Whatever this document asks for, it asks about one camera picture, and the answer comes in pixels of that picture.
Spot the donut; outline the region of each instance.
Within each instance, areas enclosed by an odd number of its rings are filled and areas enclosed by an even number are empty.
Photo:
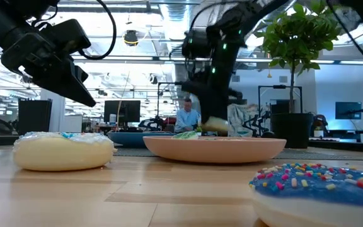
[[[316,163],[258,170],[252,203],[269,227],[363,227],[363,171]]]
[[[27,170],[83,170],[105,165],[114,151],[113,142],[101,134],[29,132],[15,141],[13,159]]]

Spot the pink bowl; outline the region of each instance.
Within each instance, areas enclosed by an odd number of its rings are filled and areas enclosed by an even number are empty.
[[[201,163],[249,163],[274,158],[283,150],[287,141],[249,137],[200,137],[184,140],[144,136],[144,142],[152,153],[162,158]]]

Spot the bowl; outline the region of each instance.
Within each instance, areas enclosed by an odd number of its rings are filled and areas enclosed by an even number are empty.
[[[174,136],[174,133],[166,132],[109,132],[107,136],[114,143],[121,144],[122,148],[146,148],[144,136]]]
[[[201,163],[249,163],[266,161],[277,156],[285,139],[251,137],[200,137],[173,139],[144,136],[146,147],[154,154],[171,160]]]

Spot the gray floor mat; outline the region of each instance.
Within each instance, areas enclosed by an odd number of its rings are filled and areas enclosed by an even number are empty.
[[[131,156],[131,157],[158,157],[148,149],[133,149],[133,148],[119,148],[114,156]],[[295,149],[285,149],[277,155],[274,159],[287,159],[287,160],[359,160],[347,155],[331,155],[321,154],[309,151],[301,151]]]

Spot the person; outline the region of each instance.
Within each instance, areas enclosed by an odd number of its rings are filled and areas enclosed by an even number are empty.
[[[194,126],[199,123],[201,119],[198,111],[192,109],[192,100],[186,98],[184,100],[184,108],[177,111],[175,132],[188,132],[193,131]]]

